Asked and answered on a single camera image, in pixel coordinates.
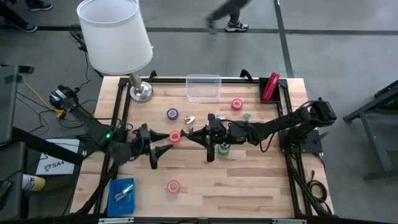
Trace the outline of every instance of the gray floor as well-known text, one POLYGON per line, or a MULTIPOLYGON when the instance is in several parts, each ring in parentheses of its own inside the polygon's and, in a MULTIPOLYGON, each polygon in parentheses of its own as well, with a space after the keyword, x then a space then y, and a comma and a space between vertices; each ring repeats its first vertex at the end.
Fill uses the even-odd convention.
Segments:
MULTIPOLYGON (((78 22, 79 0, 52 0, 54 9, 29 12, 23 2, 13 6, 22 17, 38 24, 69 25, 78 22)), ((203 27, 203 17, 223 0, 142 0, 147 27, 203 27)), ((280 0, 286 29, 397 30, 398 3, 391 0, 280 0)), ((277 29, 272 0, 253 0, 242 12, 242 21, 253 28, 277 29)), ((225 20, 218 25, 222 27, 225 20)), ((149 33, 154 48, 151 63, 139 73, 185 76, 213 73, 235 77, 243 68, 255 77, 278 71, 286 77, 278 34, 149 33)), ((376 153, 370 148, 362 124, 351 125, 342 117, 373 94, 397 79, 398 36, 288 35, 287 45, 294 77, 304 78, 310 98, 329 100, 339 119, 323 140, 326 174, 337 215, 345 218, 398 223, 398 179, 364 182, 362 175, 379 169, 376 153)), ((0 63, 31 65, 33 75, 25 76, 41 95, 57 85, 77 86, 85 81, 84 54, 67 32, 39 31, 25 34, 0 30, 0 63)), ((96 99, 101 79, 92 68, 92 81, 79 94, 81 101, 96 99)), ((32 98, 24 86, 19 91, 32 98)), ((29 103, 35 110, 42 108, 29 103)), ((88 103, 87 108, 94 108, 88 103)), ((65 130, 52 114, 44 114, 50 131, 43 138, 82 134, 84 129, 65 130)), ((17 104, 17 127, 30 131, 39 125, 37 115, 17 104)), ((45 128, 35 132, 40 134, 45 128)), ((34 216, 59 215, 69 194, 59 190, 36 197, 34 216)))

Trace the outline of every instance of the wooden tabletop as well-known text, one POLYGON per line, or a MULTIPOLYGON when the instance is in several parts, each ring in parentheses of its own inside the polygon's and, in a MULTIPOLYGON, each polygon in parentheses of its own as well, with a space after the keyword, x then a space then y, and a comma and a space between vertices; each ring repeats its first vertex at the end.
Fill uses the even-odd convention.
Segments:
MULTIPOLYGON (((95 111, 97 118, 112 117, 118 82, 119 77, 104 77, 95 111)), ((301 78, 289 78, 287 82, 295 110, 308 100, 304 81, 301 78)), ((154 96, 150 102, 130 103, 127 122, 134 128, 147 123, 149 128, 158 133, 200 129, 208 123, 208 113, 232 120, 243 120, 242 115, 248 113, 252 115, 250 122, 267 122, 278 117, 276 105, 259 103, 258 85, 255 84, 223 84, 218 103, 189 102, 185 96, 184 83, 154 83, 152 86, 154 96), (231 109, 234 98, 244 101, 241 111, 231 109), (180 115, 177 120, 167 119, 166 111, 169 108, 178 109, 180 115), (192 125, 184 123, 187 115, 196 117, 192 125)), ((119 118, 122 116, 123 104, 119 118)), ((158 144, 170 142, 166 139, 158 144)), ((268 139, 262 144, 265 147, 268 139)), ((83 162, 71 212, 81 208, 97 187, 103 157, 103 153, 97 152, 83 162)), ((325 171, 318 158, 303 154, 303 164, 307 181, 314 170, 315 179, 328 188, 325 171)), ((151 170, 147 156, 121 166, 118 178, 130 177, 136 182, 134 217, 294 217, 285 157, 280 151, 277 135, 266 153, 262 153, 259 146, 233 145, 226 156, 216 152, 213 162, 206 161, 204 147, 183 138, 160 158, 157 170, 151 170), (182 188, 179 194, 172 195, 166 190, 167 182, 172 179, 180 182, 182 188)), ((106 206, 107 198, 108 189, 104 191, 101 211, 106 206)), ((298 199, 304 212, 301 190, 298 190, 298 199)), ((327 203, 333 209, 330 196, 327 203)))

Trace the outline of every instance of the green tape roll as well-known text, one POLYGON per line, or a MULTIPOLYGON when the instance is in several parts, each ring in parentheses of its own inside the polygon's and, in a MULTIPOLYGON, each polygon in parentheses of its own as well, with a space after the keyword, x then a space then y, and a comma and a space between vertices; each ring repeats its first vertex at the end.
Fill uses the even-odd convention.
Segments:
POLYGON ((227 155, 229 153, 229 147, 225 148, 222 145, 218 146, 218 153, 221 155, 227 155))

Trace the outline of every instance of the sneaker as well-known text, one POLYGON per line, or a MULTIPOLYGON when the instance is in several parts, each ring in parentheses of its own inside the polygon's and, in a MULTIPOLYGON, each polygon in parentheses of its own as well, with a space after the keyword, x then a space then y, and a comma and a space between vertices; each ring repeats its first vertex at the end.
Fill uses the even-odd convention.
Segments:
POLYGON ((210 35, 217 34, 216 24, 215 24, 214 21, 206 20, 206 26, 207 26, 207 28, 209 30, 209 34, 210 35))
POLYGON ((225 32, 246 32, 249 29, 249 25, 237 22, 235 24, 228 22, 228 25, 225 27, 225 32))
POLYGON ((32 11, 50 10, 52 9, 52 4, 47 2, 42 2, 39 0, 32 0, 27 3, 27 7, 32 11))
POLYGON ((27 24, 25 27, 17 25, 15 26, 24 32, 35 32, 37 30, 37 26, 35 26, 34 24, 27 24))

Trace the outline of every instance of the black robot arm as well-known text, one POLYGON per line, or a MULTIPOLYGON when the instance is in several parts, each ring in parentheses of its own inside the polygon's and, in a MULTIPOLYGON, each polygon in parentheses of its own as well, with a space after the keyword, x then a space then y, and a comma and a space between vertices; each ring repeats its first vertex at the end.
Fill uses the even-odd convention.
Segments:
POLYGON ((66 86, 58 86, 58 89, 50 95, 50 103, 59 110, 66 110, 72 114, 87 130, 92 144, 88 151, 109 152, 112 159, 118 164, 137 159, 140 155, 149 155, 150 165, 153 169, 157 168, 159 157, 170 149, 173 145, 154 147, 153 142, 168 138, 168 134, 159 134, 148 130, 147 125, 143 124, 133 133, 136 134, 131 142, 123 142, 123 136, 127 135, 127 130, 101 124, 91 113, 85 110, 78 101, 77 93, 79 88, 70 89, 66 86))
POLYGON ((330 126, 335 120, 336 115, 329 102, 320 98, 306 102, 293 113, 266 123, 216 119, 214 114, 209 114, 209 125, 198 131, 191 129, 187 133, 181 130, 181 135, 204 146, 207 149, 207 161, 212 162, 215 158, 214 145, 216 144, 243 144, 248 142, 257 146, 270 134, 285 129, 289 129, 289 142, 291 144, 301 144, 311 130, 316 127, 330 126), (223 122, 229 122, 228 126, 224 126, 223 122))

